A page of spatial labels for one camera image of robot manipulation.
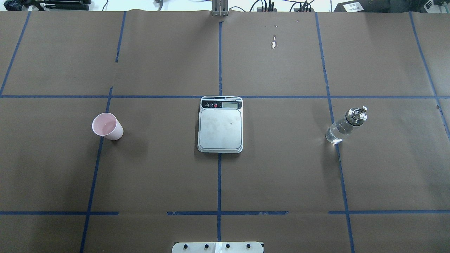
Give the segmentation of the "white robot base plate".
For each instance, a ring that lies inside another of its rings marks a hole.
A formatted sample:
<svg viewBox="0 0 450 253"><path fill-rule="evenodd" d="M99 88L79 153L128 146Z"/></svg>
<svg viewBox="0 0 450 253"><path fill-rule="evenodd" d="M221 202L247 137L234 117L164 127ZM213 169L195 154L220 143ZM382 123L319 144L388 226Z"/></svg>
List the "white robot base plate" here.
<svg viewBox="0 0 450 253"><path fill-rule="evenodd" d="M257 241L179 242L172 253L264 253L264 244Z"/></svg>

